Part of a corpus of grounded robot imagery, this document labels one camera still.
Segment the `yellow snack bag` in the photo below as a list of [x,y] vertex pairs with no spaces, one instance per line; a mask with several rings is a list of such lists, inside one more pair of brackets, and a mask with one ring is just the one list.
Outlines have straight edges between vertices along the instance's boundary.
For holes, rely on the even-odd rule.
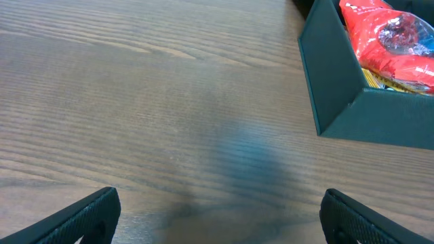
[[405,92],[405,93],[412,93],[412,94],[422,94],[428,96],[429,94],[427,91],[429,90],[429,87],[423,84],[419,83],[410,83],[410,82],[404,82],[404,81],[393,81],[390,79],[387,79],[385,77],[382,77],[376,73],[373,73],[372,71],[362,68],[363,75],[370,87],[378,88],[378,89],[387,89],[387,90],[393,90],[396,92]]

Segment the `red snack bag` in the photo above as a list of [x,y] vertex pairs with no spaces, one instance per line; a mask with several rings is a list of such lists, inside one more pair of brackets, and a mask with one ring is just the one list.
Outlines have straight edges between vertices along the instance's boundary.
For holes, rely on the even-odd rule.
[[341,0],[355,56],[362,68],[393,81],[419,83],[433,93],[433,27],[385,1]]

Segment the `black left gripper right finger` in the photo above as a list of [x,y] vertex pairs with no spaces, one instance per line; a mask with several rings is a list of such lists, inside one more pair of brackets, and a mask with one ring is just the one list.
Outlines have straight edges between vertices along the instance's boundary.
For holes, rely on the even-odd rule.
[[433,244],[334,188],[324,194],[319,219],[328,244]]

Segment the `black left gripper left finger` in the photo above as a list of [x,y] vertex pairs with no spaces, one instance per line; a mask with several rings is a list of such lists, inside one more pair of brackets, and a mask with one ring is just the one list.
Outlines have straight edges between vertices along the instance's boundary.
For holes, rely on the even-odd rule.
[[45,219],[1,239],[1,244],[111,244],[121,213],[117,190],[104,187]]

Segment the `dark green box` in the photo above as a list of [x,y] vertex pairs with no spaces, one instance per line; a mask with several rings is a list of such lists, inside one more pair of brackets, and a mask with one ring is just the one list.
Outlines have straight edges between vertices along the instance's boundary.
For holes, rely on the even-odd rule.
[[316,0],[298,39],[318,135],[433,149],[433,97],[369,87],[342,21]]

